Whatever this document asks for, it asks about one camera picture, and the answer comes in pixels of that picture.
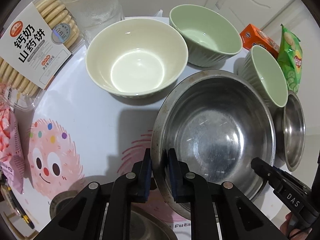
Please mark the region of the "medium stainless steel bowl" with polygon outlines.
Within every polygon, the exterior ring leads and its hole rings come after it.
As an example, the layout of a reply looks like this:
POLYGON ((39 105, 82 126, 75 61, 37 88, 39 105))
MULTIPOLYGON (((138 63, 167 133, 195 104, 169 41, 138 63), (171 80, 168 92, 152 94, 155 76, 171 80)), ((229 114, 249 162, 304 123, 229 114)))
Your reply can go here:
MULTIPOLYGON (((49 213, 53 219, 79 191, 57 194, 51 201, 49 213)), ((167 224, 137 206, 131 206, 130 239, 177 239, 167 224)))

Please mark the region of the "cream ceramic bowl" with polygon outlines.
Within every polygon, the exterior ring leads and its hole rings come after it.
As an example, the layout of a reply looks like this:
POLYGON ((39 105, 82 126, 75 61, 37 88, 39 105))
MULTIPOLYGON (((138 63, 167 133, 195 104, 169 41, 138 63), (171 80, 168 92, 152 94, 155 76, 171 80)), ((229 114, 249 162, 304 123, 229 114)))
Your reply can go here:
POLYGON ((130 18, 103 29, 87 48, 86 70, 101 89, 143 98, 172 85, 188 62, 188 48, 172 26, 130 18))

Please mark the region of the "large stainless steel bowl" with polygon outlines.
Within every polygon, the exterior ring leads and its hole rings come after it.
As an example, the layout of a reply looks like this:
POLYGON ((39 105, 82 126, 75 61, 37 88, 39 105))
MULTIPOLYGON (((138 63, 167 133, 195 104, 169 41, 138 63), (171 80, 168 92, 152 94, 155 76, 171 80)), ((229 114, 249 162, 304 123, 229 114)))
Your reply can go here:
POLYGON ((255 201, 266 182, 251 161, 257 157, 274 163, 272 116, 248 82, 224 70, 197 72, 169 93, 153 126, 153 176, 165 202, 189 219, 189 203, 178 204, 172 196, 167 166, 171 148, 191 172, 216 184, 230 181, 255 201))

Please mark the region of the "clear plastic cup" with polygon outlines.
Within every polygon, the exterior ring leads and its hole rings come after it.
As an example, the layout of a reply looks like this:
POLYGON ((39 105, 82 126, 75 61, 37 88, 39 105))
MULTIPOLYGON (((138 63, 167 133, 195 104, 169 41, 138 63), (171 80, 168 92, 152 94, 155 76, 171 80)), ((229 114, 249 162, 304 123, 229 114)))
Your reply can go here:
POLYGON ((86 46, 106 27, 124 19, 119 0, 61 0, 75 18, 86 46))

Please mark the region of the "black yellow utility knife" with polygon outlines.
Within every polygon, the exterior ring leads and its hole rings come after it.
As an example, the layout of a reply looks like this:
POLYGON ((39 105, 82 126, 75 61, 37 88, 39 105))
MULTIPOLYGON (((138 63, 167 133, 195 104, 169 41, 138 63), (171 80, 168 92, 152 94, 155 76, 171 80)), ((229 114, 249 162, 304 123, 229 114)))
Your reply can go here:
POLYGON ((1 191, 3 193, 3 197, 9 203, 9 206, 27 223, 31 229, 35 229, 35 225, 18 202, 12 188, 8 184, 6 176, 3 174, 1 175, 1 191))

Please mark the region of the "green ceramic bowl near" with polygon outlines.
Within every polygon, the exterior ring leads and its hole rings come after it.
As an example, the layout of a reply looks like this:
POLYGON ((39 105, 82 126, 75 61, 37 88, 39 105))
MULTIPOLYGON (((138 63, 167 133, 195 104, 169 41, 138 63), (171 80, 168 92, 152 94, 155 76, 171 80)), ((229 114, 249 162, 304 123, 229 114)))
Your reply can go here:
POLYGON ((259 93, 270 108, 287 104, 288 89, 276 59, 263 47, 255 45, 247 53, 238 75, 259 93))

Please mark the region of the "green ceramic bowl far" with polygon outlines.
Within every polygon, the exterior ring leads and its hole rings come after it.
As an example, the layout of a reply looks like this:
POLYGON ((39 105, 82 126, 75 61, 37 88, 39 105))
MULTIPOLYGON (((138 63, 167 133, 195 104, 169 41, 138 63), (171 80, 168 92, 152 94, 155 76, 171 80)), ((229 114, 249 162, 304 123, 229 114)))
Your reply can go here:
POLYGON ((182 4, 171 9, 169 24, 184 38, 188 62, 212 67, 237 55, 242 39, 236 28, 223 16, 206 7, 182 4))

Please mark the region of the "pink snack bag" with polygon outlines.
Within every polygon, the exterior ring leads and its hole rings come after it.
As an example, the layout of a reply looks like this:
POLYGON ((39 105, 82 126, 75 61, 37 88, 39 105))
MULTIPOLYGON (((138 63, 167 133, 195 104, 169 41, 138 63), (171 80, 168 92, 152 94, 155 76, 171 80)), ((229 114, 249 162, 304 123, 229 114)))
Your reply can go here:
POLYGON ((1 102, 1 171, 12 189, 23 192, 25 160, 21 147, 18 122, 11 108, 1 102))

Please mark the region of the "cartoon printed table cover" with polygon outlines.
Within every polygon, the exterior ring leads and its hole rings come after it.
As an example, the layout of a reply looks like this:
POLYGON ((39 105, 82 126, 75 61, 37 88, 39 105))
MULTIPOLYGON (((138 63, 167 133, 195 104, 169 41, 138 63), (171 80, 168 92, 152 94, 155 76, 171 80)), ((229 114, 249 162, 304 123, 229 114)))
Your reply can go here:
MULTIPOLYGON (((123 171, 127 172, 133 164, 130 158, 140 160, 137 154, 142 154, 144 146, 149 146, 158 110, 172 90, 168 87, 151 97, 137 100, 114 97, 90 79, 85 55, 86 46, 82 45, 59 71, 36 108, 27 112, 14 109, 25 154, 31 138, 29 128, 39 119, 57 122, 71 136, 84 177, 83 182, 68 185, 62 191, 84 187, 90 181, 108 183, 123 171)), ((40 232, 50 222, 49 206, 53 197, 34 189, 27 167, 25 176, 23 193, 13 192, 35 230, 40 232)), ((280 226, 289 212, 272 191, 265 186, 254 204, 276 226, 280 226)))

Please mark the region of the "biscuit package white label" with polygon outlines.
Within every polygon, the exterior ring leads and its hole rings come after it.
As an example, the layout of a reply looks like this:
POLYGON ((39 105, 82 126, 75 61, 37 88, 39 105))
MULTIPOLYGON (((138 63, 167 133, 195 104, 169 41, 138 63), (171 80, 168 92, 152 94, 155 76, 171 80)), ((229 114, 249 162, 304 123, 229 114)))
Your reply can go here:
POLYGON ((28 111, 83 41, 61 0, 35 0, 1 36, 1 102, 28 111))

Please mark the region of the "green chips bag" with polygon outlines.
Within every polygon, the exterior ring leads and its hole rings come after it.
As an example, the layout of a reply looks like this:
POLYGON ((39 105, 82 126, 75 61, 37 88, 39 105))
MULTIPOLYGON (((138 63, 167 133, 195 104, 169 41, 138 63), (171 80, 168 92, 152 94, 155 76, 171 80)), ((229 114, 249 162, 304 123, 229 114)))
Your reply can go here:
POLYGON ((281 24, 281 42, 277 62, 283 71, 288 90, 296 94, 302 78, 302 58, 300 39, 281 24))

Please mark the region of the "orange cracker box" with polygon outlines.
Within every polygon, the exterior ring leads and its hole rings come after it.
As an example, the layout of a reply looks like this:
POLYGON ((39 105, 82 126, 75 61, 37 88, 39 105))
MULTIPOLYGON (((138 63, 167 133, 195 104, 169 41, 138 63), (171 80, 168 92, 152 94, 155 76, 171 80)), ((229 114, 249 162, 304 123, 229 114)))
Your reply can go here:
POLYGON ((279 46, 256 26, 249 24, 241 33, 242 45, 250 50, 253 46, 265 48, 275 59, 278 58, 279 46))

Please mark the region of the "green ceramic bowl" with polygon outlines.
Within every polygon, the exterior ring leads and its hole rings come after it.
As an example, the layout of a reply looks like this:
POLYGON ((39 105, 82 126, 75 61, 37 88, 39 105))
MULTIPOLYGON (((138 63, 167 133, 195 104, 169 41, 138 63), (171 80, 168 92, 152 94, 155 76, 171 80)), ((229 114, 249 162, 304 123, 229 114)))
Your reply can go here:
POLYGON ((188 62, 212 67, 237 55, 242 39, 236 28, 223 16, 206 7, 182 4, 171 9, 169 24, 184 38, 188 62))
POLYGON ((259 93, 270 108, 287 104, 288 89, 276 59, 263 47, 255 45, 247 53, 238 75, 259 93))

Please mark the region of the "small stainless steel bowl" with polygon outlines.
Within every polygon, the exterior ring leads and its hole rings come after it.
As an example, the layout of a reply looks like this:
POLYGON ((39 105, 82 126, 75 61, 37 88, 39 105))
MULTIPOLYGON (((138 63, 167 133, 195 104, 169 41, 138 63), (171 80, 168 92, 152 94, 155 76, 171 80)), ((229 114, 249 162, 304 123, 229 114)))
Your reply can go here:
POLYGON ((288 91, 287 103, 276 109, 273 116, 276 131, 276 155, 295 171, 300 164, 305 146, 305 119, 296 93, 288 91))

